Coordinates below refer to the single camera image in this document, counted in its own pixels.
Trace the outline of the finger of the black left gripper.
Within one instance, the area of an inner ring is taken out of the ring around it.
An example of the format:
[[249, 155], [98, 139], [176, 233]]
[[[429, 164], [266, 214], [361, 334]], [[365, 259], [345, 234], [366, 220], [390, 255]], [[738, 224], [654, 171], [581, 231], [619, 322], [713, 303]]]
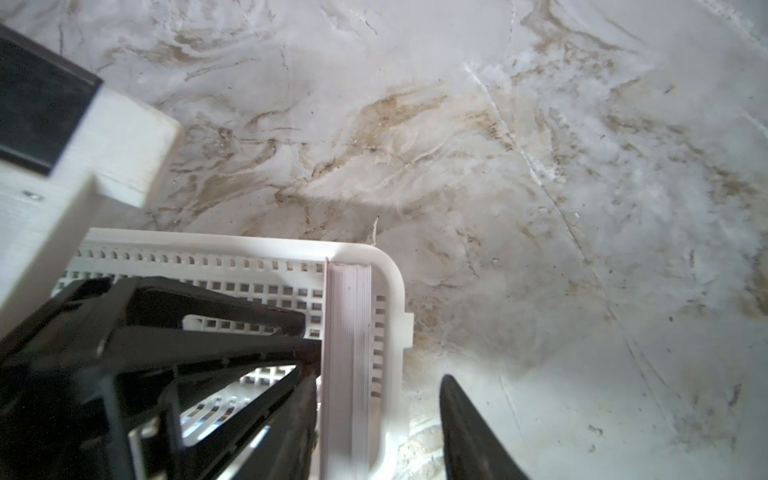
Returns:
[[278, 329], [287, 336], [305, 333], [305, 315], [217, 293], [166, 277], [128, 278], [107, 293], [107, 305], [120, 325], [180, 329], [188, 315]]

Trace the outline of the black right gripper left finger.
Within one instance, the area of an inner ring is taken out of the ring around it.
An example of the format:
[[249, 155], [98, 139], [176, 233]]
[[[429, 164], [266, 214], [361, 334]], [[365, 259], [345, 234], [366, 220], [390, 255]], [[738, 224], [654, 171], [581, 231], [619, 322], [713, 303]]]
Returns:
[[261, 441], [235, 479], [306, 479], [317, 421], [316, 372], [299, 365], [216, 430], [181, 454], [181, 479], [215, 479], [253, 438]]

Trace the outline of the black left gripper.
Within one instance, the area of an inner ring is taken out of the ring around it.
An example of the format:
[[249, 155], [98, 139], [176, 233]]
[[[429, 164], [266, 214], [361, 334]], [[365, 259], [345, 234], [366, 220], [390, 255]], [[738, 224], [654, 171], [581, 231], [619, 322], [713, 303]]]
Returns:
[[180, 329], [180, 284], [69, 284], [1, 345], [3, 476], [176, 479], [179, 413], [247, 372], [319, 370], [321, 342]]

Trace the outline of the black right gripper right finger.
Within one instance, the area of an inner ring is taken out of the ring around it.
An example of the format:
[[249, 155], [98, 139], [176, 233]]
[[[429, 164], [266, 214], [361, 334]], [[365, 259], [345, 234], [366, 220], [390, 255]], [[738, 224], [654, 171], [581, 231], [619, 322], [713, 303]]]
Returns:
[[529, 479], [451, 375], [441, 380], [439, 404], [447, 479]]

